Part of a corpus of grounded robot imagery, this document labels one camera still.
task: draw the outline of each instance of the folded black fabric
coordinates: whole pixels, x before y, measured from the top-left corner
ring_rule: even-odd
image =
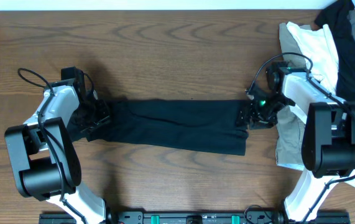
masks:
[[[248,133],[242,122],[248,101],[145,100],[108,103],[111,123],[91,134],[80,134],[72,124],[73,140],[149,144],[201,152],[245,155]]]
[[[336,95],[347,101],[355,101],[355,41],[348,19],[349,11],[353,9],[351,0],[339,0],[322,10],[315,19],[319,27],[328,24],[331,29],[339,56]]]

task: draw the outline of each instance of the white cloth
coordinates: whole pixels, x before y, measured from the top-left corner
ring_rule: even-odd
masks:
[[[325,24],[317,31],[301,29],[298,25],[288,22],[287,28],[296,40],[303,55],[313,61],[312,75],[321,86],[332,94],[336,94],[338,82],[339,57],[329,26]]]

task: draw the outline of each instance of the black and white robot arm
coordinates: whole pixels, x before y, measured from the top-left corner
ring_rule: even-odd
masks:
[[[224,216],[230,216],[232,224],[295,223],[316,218],[319,206],[337,183],[331,184],[326,191],[325,184],[355,173],[355,122],[352,114],[347,114],[339,104],[325,98],[309,84],[306,72],[283,65],[273,65],[267,69],[273,94],[264,93],[255,85],[247,92],[253,99],[250,108],[251,128],[273,126],[276,112],[285,105],[297,105],[308,116],[302,149],[306,169],[295,190],[285,199],[283,211],[249,210],[243,215],[201,214],[201,218],[197,213],[141,213],[136,220],[138,223],[159,224],[165,218],[170,223],[185,220],[189,224],[194,217],[195,222],[202,224],[202,219],[208,216],[214,218],[215,222],[212,223],[226,223]],[[62,80],[48,83],[44,99],[35,113],[23,125],[7,129],[5,140],[16,186],[24,197],[35,197],[58,205],[76,223],[128,224],[123,217],[130,215],[123,215],[122,221],[118,216],[111,215],[106,202],[81,181],[80,163],[66,126],[71,119],[81,120],[83,122],[78,125],[85,131],[91,131],[110,122],[109,108],[104,101],[97,99],[93,86],[86,93],[84,75],[75,67],[62,70]],[[345,104],[355,113],[355,104]],[[45,150],[49,150],[49,157],[30,159],[31,155]],[[318,195],[322,196],[319,200],[316,199]],[[247,218],[248,214],[252,217],[251,221]],[[330,217],[330,213],[322,216],[323,223],[346,223],[342,220],[347,221],[348,217],[336,219],[336,215]]]

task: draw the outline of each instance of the wooden table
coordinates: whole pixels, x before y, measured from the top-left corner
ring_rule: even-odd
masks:
[[[0,223],[37,223],[40,213],[58,210],[21,197],[14,185],[3,134],[22,124],[42,101],[42,90],[17,76],[19,67],[53,82],[61,68],[75,65],[93,77],[103,96],[241,99],[259,66],[280,52],[278,24],[308,24],[316,14],[0,12]],[[264,85],[265,78],[259,80]],[[74,146],[83,180],[116,210],[277,206],[300,172],[275,165],[275,128],[249,135],[244,157],[105,141],[81,140]],[[355,188],[339,184],[323,207],[347,209],[355,223]]]

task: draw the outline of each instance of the black cloth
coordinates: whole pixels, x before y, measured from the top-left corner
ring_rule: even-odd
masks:
[[[248,133],[241,117],[248,101],[144,100],[115,101],[108,105],[111,123],[91,134],[80,134],[77,127],[68,124],[73,141],[86,137],[88,141],[104,139],[245,155]]]
[[[322,10],[315,24],[322,27],[328,24],[339,56],[339,73],[336,95],[347,101],[355,101],[355,41],[351,34],[348,19],[354,9],[351,0],[339,0]]]

